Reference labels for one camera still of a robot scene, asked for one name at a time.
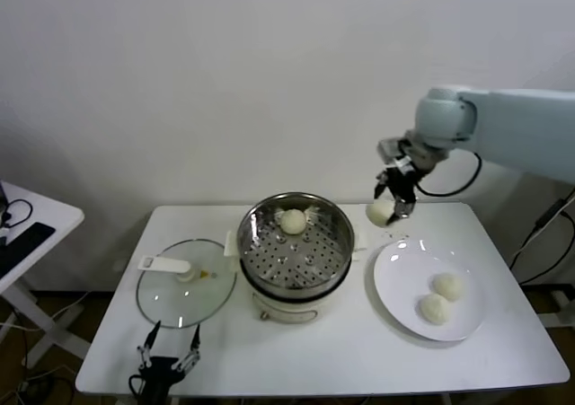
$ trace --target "wire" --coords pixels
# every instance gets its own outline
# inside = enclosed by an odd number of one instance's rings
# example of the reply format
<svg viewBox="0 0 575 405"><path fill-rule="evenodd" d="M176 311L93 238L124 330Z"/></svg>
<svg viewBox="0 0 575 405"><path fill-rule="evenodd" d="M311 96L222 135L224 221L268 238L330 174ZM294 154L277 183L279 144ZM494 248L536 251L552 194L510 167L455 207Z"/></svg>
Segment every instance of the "wire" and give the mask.
<svg viewBox="0 0 575 405"><path fill-rule="evenodd" d="M16 308L14 308L12 306L12 312L14 314L14 316L16 317L16 319L18 320L18 322L23 326L24 325L24 321L22 320L22 317L20 316L20 313L18 312L18 310ZM24 365L22 368L22 381L24 381L26 378L28 378L28 352L29 352L29 347L28 347L28 338L26 337L26 332L24 330L21 330L22 332L22 344L24 345Z"/></svg>
<svg viewBox="0 0 575 405"><path fill-rule="evenodd" d="M144 378L142 378L142 375L132 375L128 378L129 390L132 392L132 395L134 396L134 398L137 399L140 396L139 390L141 390L141 389L139 389L138 392L136 391L136 389L134 388L134 385L132 384L133 380L140 380L142 382L142 385L144 385Z"/></svg>
<svg viewBox="0 0 575 405"><path fill-rule="evenodd" d="M526 279L525 281L520 282L519 284L521 286L523 286L527 282L534 281L534 280L538 279L539 277L542 277L543 275L546 275L549 272L551 272L553 269L555 269L557 266L559 266L561 264L561 262L565 259L565 257L567 257L567 255L569 255L569 253L571 252L571 248L573 248L573 244L575 243L575 221L573 221L573 218L571 218L571 216L567 212L561 212L560 215L563 218L567 219L571 223L572 235L571 235L571 240L569 242L569 245L567 245L567 249L563 252L561 257L557 261L555 261L554 264L552 264L552 266L550 268L544 270L541 273L538 273L534 277L531 277L529 279Z"/></svg>
<svg viewBox="0 0 575 405"><path fill-rule="evenodd" d="M525 247L525 244L529 241L529 239L531 239L531 236L533 236L536 231L537 231L537 229L534 228L533 230L531 230L529 232L529 234L527 235L527 237L525 238L523 243L521 243L522 248ZM515 264L518 262L519 255L521 255L521 251L517 251L515 253L515 255L513 256L513 260L511 261L511 264L509 265L509 270L513 270L513 268L515 267Z"/></svg>
<svg viewBox="0 0 575 405"><path fill-rule="evenodd" d="M475 169L475 172L473 173L473 176L471 177L471 179L460 189L456 189L455 191L446 192L443 194L438 194L436 192L426 191L425 189L423 189L420 186L420 184L418 182L415 182L415 188L417 188L421 194L424 194L428 197L452 197L452 196L456 196L457 194L464 192L466 189L468 189L469 187L471 187L473 185L475 180L477 180L477 176L479 176L479 173L481 172L482 167L483 167L483 159L476 153L473 153L473 155L475 155L475 158L477 158L477 168Z"/></svg>
<svg viewBox="0 0 575 405"><path fill-rule="evenodd" d="M69 304L68 306L64 306L62 309L60 309L59 311L57 311L56 313L54 313L54 315L50 316L50 318L52 320L54 320L56 317L58 317L61 313L67 311L68 309L70 309L72 306L76 306L77 304L79 304L80 302L82 302L87 295L89 295L91 293L91 291L87 291L84 293L84 295L82 297L80 297L78 300L76 300L75 302L73 302L72 304ZM24 331L41 331L44 330L41 327L38 327L36 329L30 329L27 327L23 327L23 326L19 326L18 324L10 324L9 322L0 322L0 326L8 326L11 329L18 329L18 330L24 330Z"/></svg>
<svg viewBox="0 0 575 405"><path fill-rule="evenodd" d="M15 205L16 203L24 203L25 205L27 205L28 209L29 209L28 215L26 217L24 217L23 219L21 219L20 221L18 221L17 223L8 224L8 221L10 221L12 219L12 214L10 214L8 212L8 210L10 210L10 207ZM30 201L24 200L23 198L17 198L16 200L12 200L10 203L8 203L6 205L6 209L4 210L4 212L2 214L2 219L0 220L0 225L3 227L6 227L6 228L14 228L17 225L20 225L20 224L28 221L30 219L30 217L32 216L33 212L34 212L34 206L32 205L32 203Z"/></svg>
<svg viewBox="0 0 575 405"><path fill-rule="evenodd" d="M74 385L72 384L72 382L66 378L62 378L59 376L55 376L54 381L60 381L61 383L65 384L67 386L67 388L70 391L70 399L68 399L67 405L72 405L72 402L74 401L74 397L75 397L75 388L74 388Z"/></svg>
<svg viewBox="0 0 575 405"><path fill-rule="evenodd" d="M529 237L522 245L521 247L515 251L512 254L512 257L516 257L519 253L521 253L528 245L529 243L531 243L532 241L534 241L537 237L539 237L539 235L544 231L545 228L547 228L547 226L563 211L565 210L565 208L570 205L573 201L575 201L575 189L573 189L571 191L571 193L569 194L569 196L567 196L567 198L564 199L564 203L562 203L562 206L560 208L557 209L557 211L551 216L551 218L549 218L548 220L545 221L544 225L541 225L538 229L534 229L534 231L531 233L531 237Z"/></svg>

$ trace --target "steamed bun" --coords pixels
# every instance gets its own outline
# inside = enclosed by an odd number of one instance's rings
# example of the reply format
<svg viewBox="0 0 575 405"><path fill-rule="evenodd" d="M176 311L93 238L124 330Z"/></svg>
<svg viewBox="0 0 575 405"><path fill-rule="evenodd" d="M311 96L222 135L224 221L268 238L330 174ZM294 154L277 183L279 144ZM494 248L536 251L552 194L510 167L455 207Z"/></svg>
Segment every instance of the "steamed bun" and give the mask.
<svg viewBox="0 0 575 405"><path fill-rule="evenodd" d="M451 273L442 273L433 278L433 289L450 302L458 300L464 293L464 284L460 277Z"/></svg>
<svg viewBox="0 0 575 405"><path fill-rule="evenodd" d="M433 324L441 325L449 321L449 302L442 295L432 293L420 300L420 311L423 318Z"/></svg>
<svg viewBox="0 0 575 405"><path fill-rule="evenodd" d="M366 215L373 225L385 227L387 220L394 214L395 205L392 200L376 200L366 206Z"/></svg>
<svg viewBox="0 0 575 405"><path fill-rule="evenodd" d="M298 209L290 209L279 219L279 227L285 234L300 234L306 226L305 213Z"/></svg>

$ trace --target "stainless steel steamer basket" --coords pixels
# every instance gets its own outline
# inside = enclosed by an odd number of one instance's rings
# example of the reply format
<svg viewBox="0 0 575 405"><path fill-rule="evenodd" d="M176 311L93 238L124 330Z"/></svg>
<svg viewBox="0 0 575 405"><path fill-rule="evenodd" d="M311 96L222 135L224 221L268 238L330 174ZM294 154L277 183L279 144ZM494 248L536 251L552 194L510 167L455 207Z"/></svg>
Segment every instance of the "stainless steel steamer basket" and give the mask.
<svg viewBox="0 0 575 405"><path fill-rule="evenodd" d="M298 235L281 231L283 212L305 212ZM301 192L266 198L243 218L237 232L245 277L267 297L311 302L335 290L347 276L354 249L353 227L331 201Z"/></svg>

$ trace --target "glass lid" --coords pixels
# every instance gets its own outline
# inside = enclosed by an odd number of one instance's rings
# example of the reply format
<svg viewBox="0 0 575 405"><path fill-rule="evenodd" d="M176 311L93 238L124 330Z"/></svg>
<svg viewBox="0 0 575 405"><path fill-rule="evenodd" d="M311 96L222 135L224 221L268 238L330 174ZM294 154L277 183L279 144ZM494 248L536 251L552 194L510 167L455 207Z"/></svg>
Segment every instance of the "glass lid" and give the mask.
<svg viewBox="0 0 575 405"><path fill-rule="evenodd" d="M137 306L152 323L183 329L215 314L232 294L236 274L224 257L224 247L195 239L178 242L159 256L186 260L191 270L184 274L146 271L137 283Z"/></svg>

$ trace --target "white table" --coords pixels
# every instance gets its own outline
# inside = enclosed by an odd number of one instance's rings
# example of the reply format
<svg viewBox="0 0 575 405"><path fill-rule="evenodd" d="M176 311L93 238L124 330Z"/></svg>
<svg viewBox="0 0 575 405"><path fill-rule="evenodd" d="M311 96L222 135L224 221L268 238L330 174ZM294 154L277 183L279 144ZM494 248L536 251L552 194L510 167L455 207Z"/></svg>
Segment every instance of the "white table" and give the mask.
<svg viewBox="0 0 575 405"><path fill-rule="evenodd" d="M159 207L150 218L76 378L81 392L129 394L137 372L136 346L152 325L136 304L137 262L189 238L223 242L249 207ZM174 385L174 396L306 396L409 394L505 389L562 383L569 370L531 305L472 210L460 203L419 204L393 226L443 242L465 254L484 285L488 312L461 343L410 334L366 285L368 255L385 240L362 205L341 208L367 238L336 304L320 320L301 325L260 321L240 274L226 305L201 326L201 360ZM153 354L180 356L192 329L161 329Z"/></svg>
<svg viewBox="0 0 575 405"><path fill-rule="evenodd" d="M55 322L36 305L34 296L18 281L29 268L36 264L44 255L54 248L54 246L82 223L84 213L77 207L72 207L51 198L43 197L40 194L35 194L7 182L2 182L2 185L8 201L23 198L29 201L34 207L30 219L21 225L15 226L10 231L7 239L8 243L36 222L41 222L56 229L56 231L34 252L26 257L26 259L0 278L0 294L2 294L2 297L46 331L46 335L30 350L28 354L28 367L35 366L52 345L58 345L66 351L80 358L84 358L90 347L90 343L66 331L66 327L82 312L82 306L73 306L64 312L58 321ZM13 205L10 209L10 213L13 214L14 222L18 221L18 218L26 216L28 210L28 207L23 203ZM11 315L6 322L14 323L14 321L15 318ZM0 330L0 341L2 341L9 329L8 326L3 326Z"/></svg>

